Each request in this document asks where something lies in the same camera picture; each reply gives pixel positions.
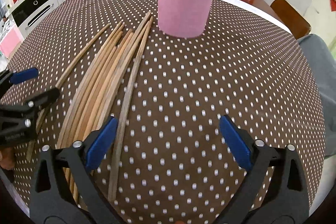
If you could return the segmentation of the person's left hand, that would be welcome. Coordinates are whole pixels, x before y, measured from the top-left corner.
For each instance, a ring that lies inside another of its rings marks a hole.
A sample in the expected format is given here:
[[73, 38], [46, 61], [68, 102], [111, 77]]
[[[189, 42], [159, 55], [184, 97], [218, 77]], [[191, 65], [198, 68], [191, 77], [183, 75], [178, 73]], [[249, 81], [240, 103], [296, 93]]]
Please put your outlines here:
[[13, 147], [1, 148], [0, 166], [5, 170], [11, 170], [15, 167], [15, 153]]

